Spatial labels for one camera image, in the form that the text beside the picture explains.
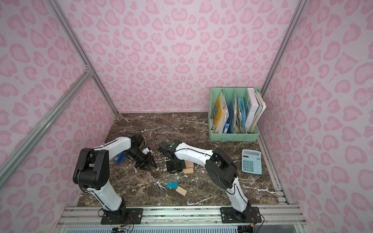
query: calculator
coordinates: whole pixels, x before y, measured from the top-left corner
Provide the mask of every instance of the calculator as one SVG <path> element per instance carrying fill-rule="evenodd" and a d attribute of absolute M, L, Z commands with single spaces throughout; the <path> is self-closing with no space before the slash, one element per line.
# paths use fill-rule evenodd
<path fill-rule="evenodd" d="M 261 152 L 252 149 L 242 150 L 242 171 L 261 175 Z"/>

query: blue block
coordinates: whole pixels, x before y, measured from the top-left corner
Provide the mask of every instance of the blue block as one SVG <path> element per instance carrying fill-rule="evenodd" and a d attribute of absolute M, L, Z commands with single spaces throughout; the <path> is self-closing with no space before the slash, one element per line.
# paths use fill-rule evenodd
<path fill-rule="evenodd" d="M 168 182 L 167 183 L 167 188 L 171 189 L 171 188 L 177 188 L 178 187 L 178 183 L 177 182 Z"/>
<path fill-rule="evenodd" d="M 117 154 L 116 156 L 115 156 L 115 158 L 114 158 L 114 162 L 116 163 L 116 164 L 120 164 L 121 162 L 122 162 L 122 160 L 126 157 L 126 153 L 124 153 L 124 151 L 123 152 L 121 152 L 121 153 L 119 153 L 119 154 Z"/>

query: robotic arm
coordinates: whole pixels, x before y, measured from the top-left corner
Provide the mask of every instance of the robotic arm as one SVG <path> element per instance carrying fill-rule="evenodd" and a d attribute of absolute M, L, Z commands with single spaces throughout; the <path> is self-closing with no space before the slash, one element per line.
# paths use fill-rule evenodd
<path fill-rule="evenodd" d="M 151 171 L 151 167 L 157 168 L 152 151 L 145 146 L 140 148 L 143 141 L 140 133 L 135 133 L 120 136 L 100 147 L 84 148 L 80 151 L 73 182 L 78 184 L 83 192 L 93 194 L 101 203 L 104 211 L 101 224 L 120 224 L 129 214 L 126 202 L 110 184 L 109 161 L 119 153 L 125 152 L 136 161 L 135 167 L 147 171 Z"/>
<path fill-rule="evenodd" d="M 151 167 L 157 168 L 152 151 L 145 146 L 140 147 L 143 141 L 143 137 L 135 133 L 120 136 L 100 147 L 84 148 L 80 151 L 73 182 L 78 184 L 83 192 L 93 194 L 101 203 L 104 211 L 101 224 L 122 224 L 129 215 L 133 224 L 140 224 L 142 209 L 127 209 L 125 201 L 109 182 L 109 160 L 125 152 L 136 161 L 135 167 L 147 171 L 151 171 Z M 161 142 L 158 150 L 166 156 L 166 167 L 170 173 L 182 171 L 185 168 L 184 160 L 206 168 L 212 181 L 225 190 L 232 203 L 232 207 L 220 209 L 223 223 L 253 222 L 252 215 L 257 215 L 259 209 L 251 207 L 239 185 L 236 164 L 222 149 L 205 150 L 174 141 L 170 144 Z"/>
<path fill-rule="evenodd" d="M 227 213 L 226 219 L 235 218 L 236 221 L 231 220 L 230 223 L 252 221 L 251 215 L 255 215 L 256 211 L 251 207 L 238 182 L 236 164 L 221 148 L 205 150 L 174 141 L 170 144 L 161 142 L 158 150 L 166 156 L 166 167 L 170 173 L 182 171 L 185 168 L 184 160 L 206 168 L 214 184 L 225 190 L 232 203 L 232 208 L 221 209 L 222 213 Z"/>

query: brown marble tabletop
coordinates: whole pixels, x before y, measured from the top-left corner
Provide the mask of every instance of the brown marble tabletop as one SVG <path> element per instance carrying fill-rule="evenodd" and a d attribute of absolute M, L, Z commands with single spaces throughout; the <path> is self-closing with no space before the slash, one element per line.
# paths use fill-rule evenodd
<path fill-rule="evenodd" d="M 212 182 L 206 169 L 194 164 L 194 173 L 169 174 L 163 154 L 157 151 L 154 136 L 166 134 L 171 140 L 181 140 L 202 149 L 222 148 L 241 168 L 242 149 L 259 150 L 258 142 L 210 142 L 207 113 L 128 113 L 119 114 L 105 142 L 135 130 L 142 131 L 152 149 L 158 165 L 151 172 L 135 169 L 135 162 L 126 157 L 119 165 L 110 162 L 110 183 L 127 206 L 142 205 L 230 205 L 225 191 Z M 157 136 L 157 144 L 167 141 L 163 135 Z M 268 169 L 262 159 L 262 175 L 243 173 L 238 169 L 241 188 L 252 204 L 277 204 L 277 196 Z M 168 182 L 178 182 L 187 194 L 182 196 L 175 189 L 168 189 Z M 83 193 L 78 205 L 100 206 L 88 193 Z"/>

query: mint green file organizer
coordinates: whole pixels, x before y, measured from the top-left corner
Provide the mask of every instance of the mint green file organizer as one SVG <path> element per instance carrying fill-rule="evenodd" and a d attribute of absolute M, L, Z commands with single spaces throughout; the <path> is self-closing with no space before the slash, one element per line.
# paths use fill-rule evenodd
<path fill-rule="evenodd" d="M 244 99 L 244 105 L 247 106 L 248 103 L 248 91 L 246 87 L 212 87 L 211 88 L 211 94 L 210 94 L 210 108 L 209 108 L 209 136 L 210 141 L 212 142 L 255 142 L 259 137 L 258 128 L 255 126 L 253 133 L 246 133 L 246 130 L 244 129 L 245 133 L 213 133 L 211 131 L 211 112 L 213 111 L 216 103 L 216 99 L 220 93 L 220 91 L 223 90 L 225 102 L 227 103 L 227 106 L 231 103 L 234 95 L 236 95 L 236 98 L 243 98 Z"/>

